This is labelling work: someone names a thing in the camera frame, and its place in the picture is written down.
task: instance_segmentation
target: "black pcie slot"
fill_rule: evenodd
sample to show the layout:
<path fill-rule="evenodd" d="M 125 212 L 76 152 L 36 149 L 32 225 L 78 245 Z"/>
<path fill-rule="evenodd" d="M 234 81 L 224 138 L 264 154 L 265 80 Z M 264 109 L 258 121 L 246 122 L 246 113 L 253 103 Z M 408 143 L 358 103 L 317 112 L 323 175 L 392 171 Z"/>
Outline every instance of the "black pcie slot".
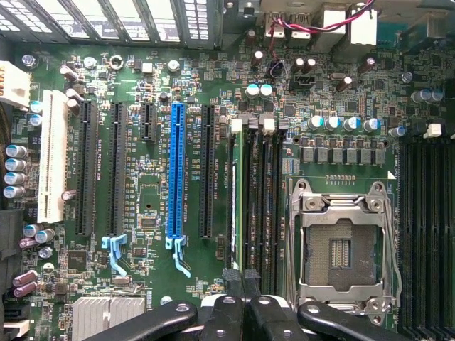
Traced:
<path fill-rule="evenodd" d="M 156 107 L 152 103 L 141 104 L 141 140 L 156 143 Z"/>
<path fill-rule="evenodd" d="M 97 162 L 98 111 L 95 103 L 80 105 L 77 153 L 76 235 L 90 236 L 95 223 L 95 171 Z"/>
<path fill-rule="evenodd" d="M 199 237 L 211 238 L 215 176 L 215 106 L 202 106 L 202 145 L 200 148 Z"/>
<path fill-rule="evenodd" d="M 118 236 L 124 229 L 125 165 L 127 147 L 127 108 L 112 103 L 109 133 L 109 187 L 106 235 Z"/>

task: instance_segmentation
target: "blue pcie slot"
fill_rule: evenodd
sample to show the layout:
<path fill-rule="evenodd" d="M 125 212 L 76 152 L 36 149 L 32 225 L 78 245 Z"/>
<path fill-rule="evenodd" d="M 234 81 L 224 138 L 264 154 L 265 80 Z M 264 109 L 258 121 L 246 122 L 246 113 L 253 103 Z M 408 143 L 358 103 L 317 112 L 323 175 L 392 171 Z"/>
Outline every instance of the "blue pcie slot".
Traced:
<path fill-rule="evenodd" d="M 185 166 L 185 106 L 171 105 L 171 145 L 169 152 L 169 198 L 167 237 L 182 237 L 183 224 L 183 177 Z"/>

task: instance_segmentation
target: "capacitor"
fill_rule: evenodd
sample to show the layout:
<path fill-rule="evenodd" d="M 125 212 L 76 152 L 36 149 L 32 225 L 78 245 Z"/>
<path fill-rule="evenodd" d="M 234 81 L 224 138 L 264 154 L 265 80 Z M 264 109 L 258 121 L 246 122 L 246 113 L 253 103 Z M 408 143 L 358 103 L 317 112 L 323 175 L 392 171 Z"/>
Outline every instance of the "capacitor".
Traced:
<path fill-rule="evenodd" d="M 319 115 L 314 115 L 313 117 L 310 118 L 310 120 L 308 120 L 308 127 L 311 129 L 311 130 L 317 130 L 319 129 L 320 126 L 322 126 L 324 123 L 324 120 L 322 117 L 320 117 Z"/>
<path fill-rule="evenodd" d="M 6 147 L 5 152 L 10 158 L 23 158 L 27 155 L 27 148 L 16 144 L 10 144 Z"/>
<path fill-rule="evenodd" d="M 30 249 L 31 247 L 35 247 L 38 245 L 38 242 L 34 238 L 24 238 L 19 241 L 19 247 L 24 249 Z"/>
<path fill-rule="evenodd" d="M 16 172 L 26 169 L 27 162 L 19 160 L 18 158 L 9 158 L 5 161 L 5 168 L 7 171 Z"/>
<path fill-rule="evenodd" d="M 342 92 L 350 87 L 353 84 L 353 79 L 351 77 L 344 77 L 337 85 L 336 91 Z"/>
<path fill-rule="evenodd" d="M 36 281 L 37 278 L 38 272 L 36 272 L 35 270 L 28 270 L 26 273 L 13 278 L 13 286 L 15 287 L 25 286 L 30 282 Z"/>
<path fill-rule="evenodd" d="M 78 94 L 77 91 L 71 87 L 68 90 L 66 90 L 66 97 L 70 99 L 75 99 L 77 103 L 81 103 L 84 100 L 82 96 L 80 96 L 80 94 Z"/>
<path fill-rule="evenodd" d="M 24 173 L 8 172 L 5 174 L 4 180 L 7 185 L 22 185 L 26 182 L 26 175 Z"/>
<path fill-rule="evenodd" d="M 269 84 L 261 85 L 261 89 L 259 91 L 259 97 L 261 97 L 262 99 L 267 99 L 270 96 L 272 96 L 272 93 L 273 93 L 273 89 L 272 89 L 271 85 L 269 85 Z"/>
<path fill-rule="evenodd" d="M 389 129 L 389 135 L 391 135 L 391 137 L 402 137 L 406 135 L 406 128 L 404 128 L 403 126 L 391 128 Z"/>
<path fill-rule="evenodd" d="M 51 247 L 43 247 L 38 251 L 38 255 L 42 259 L 48 259 L 52 256 L 53 250 Z"/>
<path fill-rule="evenodd" d="M 40 101 L 33 101 L 30 103 L 30 111 L 34 114 L 40 114 L 43 111 L 43 103 Z"/>
<path fill-rule="evenodd" d="M 414 103 L 422 103 L 429 101 L 432 98 L 432 92 L 428 89 L 416 91 L 411 95 L 411 99 Z"/>
<path fill-rule="evenodd" d="M 379 126 L 380 124 L 378 119 L 369 119 L 363 122 L 363 130 L 365 130 L 368 133 L 378 130 Z"/>
<path fill-rule="evenodd" d="M 63 201 L 70 201 L 76 197 L 76 190 L 66 190 L 62 193 Z"/>
<path fill-rule="evenodd" d="M 297 58 L 291 66 L 292 73 L 298 73 L 304 67 L 305 61 L 303 58 Z"/>
<path fill-rule="evenodd" d="M 69 99 L 68 102 L 66 102 L 66 105 L 68 107 L 68 109 L 74 114 L 74 115 L 78 115 L 79 114 L 79 110 L 80 110 L 80 105 L 79 103 L 77 103 L 77 100 L 76 99 Z"/>
<path fill-rule="evenodd" d="M 263 58 L 264 53 L 262 53 L 262 51 L 255 51 L 255 53 L 253 53 L 253 57 L 251 58 L 251 66 L 259 67 L 262 63 Z"/>
<path fill-rule="evenodd" d="M 93 57 L 85 57 L 84 58 L 84 67 L 86 69 L 93 69 L 95 66 L 97 66 L 97 60 L 94 59 Z"/>
<path fill-rule="evenodd" d="M 38 287 L 38 284 L 36 284 L 36 282 L 31 282 L 29 284 L 26 284 L 25 286 L 16 288 L 16 289 L 14 289 L 14 297 L 17 297 L 17 298 L 24 297 L 25 295 L 28 295 L 29 293 L 34 292 L 37 287 Z"/>
<path fill-rule="evenodd" d="M 76 72 L 72 71 L 68 66 L 62 65 L 60 66 L 60 74 L 69 80 L 70 82 L 75 82 L 79 79 L 79 76 Z"/>
<path fill-rule="evenodd" d="M 168 63 L 169 72 L 177 72 L 180 70 L 180 63 L 177 60 L 170 60 Z"/>
<path fill-rule="evenodd" d="M 374 58 L 367 58 L 358 68 L 357 72 L 362 74 L 370 71 L 376 65 L 376 60 Z"/>
<path fill-rule="evenodd" d="M 26 194 L 26 189 L 22 186 L 6 186 L 3 195 L 6 199 L 19 199 Z"/>
<path fill-rule="evenodd" d="M 26 238 L 33 238 L 36 234 L 43 230 L 41 224 L 28 224 L 23 228 L 23 236 Z"/>
<path fill-rule="evenodd" d="M 301 73 L 306 75 L 307 73 L 310 73 L 310 71 L 312 71 L 315 66 L 316 66 L 316 61 L 313 58 L 307 59 L 305 61 L 303 68 L 301 69 Z"/>
<path fill-rule="evenodd" d="M 54 237 L 55 231 L 53 229 L 44 229 L 35 234 L 35 240 L 40 244 L 50 242 Z"/>
<path fill-rule="evenodd" d="M 350 117 L 343 122 L 343 128 L 346 131 L 356 130 L 360 126 L 360 119 L 357 117 Z"/>
<path fill-rule="evenodd" d="M 43 117 L 38 114 L 33 114 L 28 121 L 31 126 L 40 126 L 43 123 Z"/>
<path fill-rule="evenodd" d="M 259 87 L 256 84 L 250 84 L 245 90 L 245 96 L 249 99 L 254 99 L 259 94 Z"/>
<path fill-rule="evenodd" d="M 327 130 L 335 130 L 338 128 L 338 125 L 340 124 L 340 119 L 337 116 L 332 116 L 326 119 L 326 123 L 324 123 L 324 126 L 326 127 Z"/>

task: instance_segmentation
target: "white pci slot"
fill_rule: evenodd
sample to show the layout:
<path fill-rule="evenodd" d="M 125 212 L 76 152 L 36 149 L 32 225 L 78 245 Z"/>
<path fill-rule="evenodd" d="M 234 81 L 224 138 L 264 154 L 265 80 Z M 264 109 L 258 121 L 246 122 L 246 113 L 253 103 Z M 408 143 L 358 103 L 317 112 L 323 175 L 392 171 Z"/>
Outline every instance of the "white pci slot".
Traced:
<path fill-rule="evenodd" d="M 41 133 L 38 222 L 61 222 L 65 190 L 68 98 L 57 90 L 44 90 Z"/>

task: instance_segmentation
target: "white connector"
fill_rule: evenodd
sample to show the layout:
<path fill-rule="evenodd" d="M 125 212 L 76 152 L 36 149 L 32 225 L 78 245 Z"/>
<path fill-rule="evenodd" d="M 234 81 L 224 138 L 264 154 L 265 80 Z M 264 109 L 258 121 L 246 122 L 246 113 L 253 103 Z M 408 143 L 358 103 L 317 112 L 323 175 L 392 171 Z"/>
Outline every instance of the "white connector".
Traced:
<path fill-rule="evenodd" d="M 61 222 L 65 191 L 68 130 L 68 98 L 62 92 L 44 90 L 41 133 L 38 222 Z"/>
<path fill-rule="evenodd" d="M 31 76 L 10 62 L 0 60 L 0 102 L 22 110 L 30 105 Z"/>

